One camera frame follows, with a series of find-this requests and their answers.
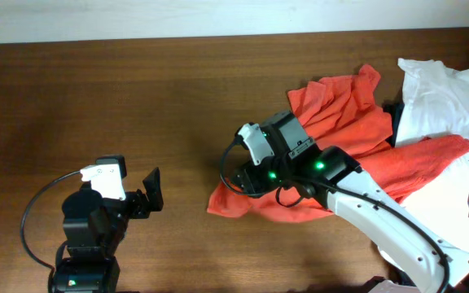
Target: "wooden table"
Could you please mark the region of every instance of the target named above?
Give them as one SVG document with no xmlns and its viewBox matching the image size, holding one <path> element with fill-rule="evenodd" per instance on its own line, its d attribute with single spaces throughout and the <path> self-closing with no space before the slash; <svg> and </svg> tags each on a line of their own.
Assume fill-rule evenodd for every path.
<svg viewBox="0 0 469 293">
<path fill-rule="evenodd" d="M 240 125 L 287 109 L 288 90 L 364 63 L 383 76 L 377 103 L 399 98 L 399 57 L 467 68 L 469 28 L 0 45 L 0 292 L 45 291 L 48 271 L 18 234 L 33 193 L 109 153 L 126 158 L 127 190 L 159 166 L 165 200 L 130 222 L 116 254 L 121 291 L 299 291 L 385 275 L 370 240 L 335 216 L 294 225 L 205 210 Z M 55 187 L 28 219 L 29 245 L 48 262 L 79 185 Z"/>
</svg>

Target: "green led light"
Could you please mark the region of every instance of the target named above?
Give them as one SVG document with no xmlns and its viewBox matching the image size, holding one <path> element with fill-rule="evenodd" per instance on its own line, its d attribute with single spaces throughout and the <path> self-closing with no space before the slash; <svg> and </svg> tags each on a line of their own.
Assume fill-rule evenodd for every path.
<svg viewBox="0 0 469 293">
<path fill-rule="evenodd" d="M 322 162 L 316 162 L 316 169 L 321 170 L 325 168 L 325 164 Z"/>
</svg>

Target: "orange fabric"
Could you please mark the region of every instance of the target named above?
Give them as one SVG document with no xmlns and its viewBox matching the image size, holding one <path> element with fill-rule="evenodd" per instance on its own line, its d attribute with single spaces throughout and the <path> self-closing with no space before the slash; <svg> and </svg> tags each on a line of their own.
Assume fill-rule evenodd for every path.
<svg viewBox="0 0 469 293">
<path fill-rule="evenodd" d="M 453 160 L 469 151 L 468 140 L 449 135 L 410 146 L 391 148 L 391 117 L 375 105 L 374 89 L 380 75 L 364 65 L 357 76 L 325 77 L 306 88 L 288 93 L 291 108 L 307 134 L 320 149 L 338 146 L 357 159 L 391 197 L 401 202 L 407 195 L 437 177 Z M 236 195 L 220 183 L 209 199 L 208 212 L 240 217 L 252 211 L 272 221 L 302 222 L 329 216 L 314 199 L 304 199 L 293 208 L 280 206 L 276 192 L 259 199 Z M 283 190 L 288 204 L 298 199 L 294 188 Z"/>
</svg>

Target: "black cable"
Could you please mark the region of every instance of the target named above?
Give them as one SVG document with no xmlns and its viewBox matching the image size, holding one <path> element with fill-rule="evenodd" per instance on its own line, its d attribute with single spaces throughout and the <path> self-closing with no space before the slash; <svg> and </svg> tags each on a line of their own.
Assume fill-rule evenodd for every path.
<svg viewBox="0 0 469 293">
<path fill-rule="evenodd" d="M 45 185 L 43 188 L 41 188 L 33 197 L 32 199 L 30 199 L 30 202 L 28 203 L 28 205 L 26 206 L 26 209 L 24 210 L 24 213 L 23 213 L 23 216 L 21 217 L 21 227 L 20 227 L 20 237 L 21 237 L 21 244 L 23 244 L 23 248 L 24 250 L 26 251 L 26 253 L 28 254 L 28 256 L 30 256 L 33 260 L 35 260 L 38 264 L 50 269 L 50 275 L 48 276 L 48 292 L 52 292 L 52 288 L 51 288 L 51 285 L 52 285 L 52 281 L 54 279 L 54 272 L 55 272 L 55 267 L 53 265 L 50 265 L 48 263 L 46 263 L 45 261 L 43 260 L 40 260 L 37 256 L 35 256 L 33 254 L 33 252 L 30 250 L 30 247 L 28 247 L 28 244 L 26 243 L 26 239 L 24 238 L 24 224 L 26 223 L 26 217 L 28 216 L 28 214 L 30 213 L 30 209 L 32 209 L 32 206 L 33 204 L 37 201 L 37 199 L 39 199 L 39 197 L 45 193 L 45 191 L 49 190 L 52 186 L 54 186 L 55 184 L 59 183 L 60 181 L 68 178 L 68 177 L 71 177 L 71 176 L 74 176 L 74 175 L 77 175 L 78 173 L 80 173 L 80 171 L 74 171 L 74 172 L 71 172 L 71 173 L 68 173 L 66 175 L 63 175 L 57 179 L 55 179 L 54 181 L 48 183 L 47 185 Z"/>
<path fill-rule="evenodd" d="M 407 224 L 410 228 L 412 228 L 413 230 L 415 230 L 419 235 L 421 235 L 421 237 L 423 237 L 423 239 L 425 239 L 431 246 L 432 248 L 435 250 L 435 252 L 437 253 L 437 255 L 440 257 L 440 264 L 443 266 L 444 270 L 445 270 L 445 273 L 444 273 L 444 276 L 443 276 L 443 281 L 439 287 L 439 290 L 437 291 L 437 293 L 444 293 L 446 291 L 446 287 L 448 286 L 448 282 L 449 282 L 449 263 L 448 263 L 448 257 L 447 255 L 441 250 L 441 248 L 439 247 L 439 245 L 430 237 L 428 236 L 428 234 L 426 234 L 426 232 L 424 232 L 421 228 L 419 228 L 416 224 L 414 224 L 412 221 L 410 221 L 409 219 L 407 219 L 405 216 L 403 216 L 402 214 L 400 214 L 398 211 L 396 211 L 395 209 L 393 208 L 390 208 L 388 205 L 382 203 L 381 201 L 379 200 L 375 200 L 375 199 L 370 199 L 368 198 L 367 196 L 365 195 L 360 195 L 360 194 L 357 194 L 355 192 L 352 192 L 350 190 L 345 190 L 343 188 L 340 188 L 338 186 L 333 186 L 333 185 L 329 185 L 323 181 L 319 181 L 319 180 L 313 180 L 313 179 L 309 179 L 309 178 L 303 178 L 303 177 L 295 177 L 296 180 L 298 181 L 306 181 L 306 182 L 309 182 L 309 183 L 312 183 L 312 184 L 316 184 L 316 185 L 319 185 L 319 186 L 322 186 L 322 187 L 325 187 L 327 188 L 328 190 L 331 190 L 331 191 L 338 191 L 342 194 L 345 194 L 345 195 L 349 195 L 349 196 L 352 196 L 352 197 L 355 197 L 355 198 L 358 198 L 358 199 L 361 199 L 361 200 L 364 200 L 366 202 L 369 202 L 369 203 L 372 203 L 374 204 L 376 207 L 379 207 L 379 208 L 382 208 L 384 210 L 386 210 L 387 212 L 390 212 L 391 214 L 393 214 L 394 216 L 396 216 L 399 220 L 403 221 L 405 224 Z"/>
<path fill-rule="evenodd" d="M 266 191 L 266 192 L 260 192 L 260 193 L 254 193 L 254 194 L 247 194 L 247 193 L 243 193 L 243 192 L 240 192 L 238 190 L 236 190 L 227 180 L 226 180 L 226 177 L 224 176 L 224 164 L 226 163 L 226 157 L 227 155 L 229 154 L 230 150 L 239 145 L 240 143 L 242 142 L 242 137 L 241 136 L 236 136 L 236 138 L 234 138 L 233 142 L 226 148 L 226 150 L 224 151 L 223 155 L 221 156 L 220 158 L 220 180 L 224 183 L 224 185 L 231 191 L 233 191 L 234 193 L 236 193 L 237 195 L 247 195 L 247 196 L 251 196 L 251 197 L 259 197 L 259 196 L 262 196 L 262 195 L 266 195 L 268 194 L 269 192 L 272 192 L 273 190 L 269 190 L 269 191 Z"/>
<path fill-rule="evenodd" d="M 57 252 L 55 253 L 55 267 L 57 268 L 61 261 L 63 261 L 63 254 L 64 254 L 64 248 L 68 245 L 68 240 L 63 242 L 59 248 L 57 248 Z"/>
<path fill-rule="evenodd" d="M 281 205 L 282 207 L 285 207 L 285 208 L 292 208 L 294 206 L 296 206 L 298 203 L 300 203 L 302 200 L 303 200 L 303 196 L 300 195 L 300 197 L 294 202 L 294 203 L 290 203 L 290 204 L 283 204 L 281 201 L 280 201 L 280 192 L 282 191 L 282 187 L 280 186 L 278 188 L 278 190 L 276 190 L 276 202 Z"/>
</svg>

